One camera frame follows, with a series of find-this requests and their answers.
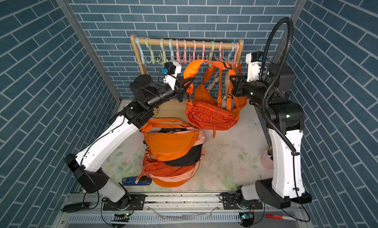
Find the dark red-orange bag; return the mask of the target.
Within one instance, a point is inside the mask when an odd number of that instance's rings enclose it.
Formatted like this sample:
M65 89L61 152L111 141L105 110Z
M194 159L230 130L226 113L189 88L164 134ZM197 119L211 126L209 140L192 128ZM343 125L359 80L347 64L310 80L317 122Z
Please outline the dark red-orange bag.
M201 160L190 166L172 167L166 165L163 161L156 160L150 152L146 152L142 162L142 172L137 177L136 182L138 182L142 176L147 176L148 178L152 179L151 175L163 177L180 175L192 170L193 168L198 169L200 162Z

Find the large pink sling bag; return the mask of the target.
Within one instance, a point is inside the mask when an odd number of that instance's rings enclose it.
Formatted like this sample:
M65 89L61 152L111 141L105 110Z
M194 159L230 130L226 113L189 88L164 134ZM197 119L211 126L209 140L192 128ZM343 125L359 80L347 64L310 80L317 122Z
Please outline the large pink sling bag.
M197 172L197 169L193 168L192 170L190 170L186 173L176 175L176 176L163 177L163 176L151 175L151 177L155 178L155 179L159 179L159 180L164 181L164 182L174 183L174 182L179 182L179 181L184 181L184 180L190 179L195 175L196 172Z

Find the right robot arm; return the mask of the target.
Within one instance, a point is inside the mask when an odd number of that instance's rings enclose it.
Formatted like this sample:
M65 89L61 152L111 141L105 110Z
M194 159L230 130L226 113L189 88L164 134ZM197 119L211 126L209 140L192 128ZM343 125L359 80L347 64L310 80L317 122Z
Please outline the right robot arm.
M287 39L281 60L266 65L271 42L283 24L287 25ZM288 208L292 202L306 204L312 201L301 175L304 111L298 103L289 99L295 74L285 64L293 32L291 18L279 20L268 37L264 51L246 56L248 74L229 78L233 87L231 94L248 98L260 114L261 125L273 151L273 177L237 189L237 203L242 208L251 208L258 200L277 209Z

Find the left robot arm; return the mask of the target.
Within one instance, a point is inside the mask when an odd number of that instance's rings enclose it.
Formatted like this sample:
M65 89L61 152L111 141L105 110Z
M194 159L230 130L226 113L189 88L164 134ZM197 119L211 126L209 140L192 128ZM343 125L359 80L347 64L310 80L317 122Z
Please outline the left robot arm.
M194 78L165 75L164 83L154 83L150 75L140 75L130 84L134 99L112 117L112 124L93 143L77 154L68 154L65 163L88 193L97 193L116 204L118 210L131 207L131 197L122 184L111 179L101 168L108 156L154 115L154 109L184 95Z

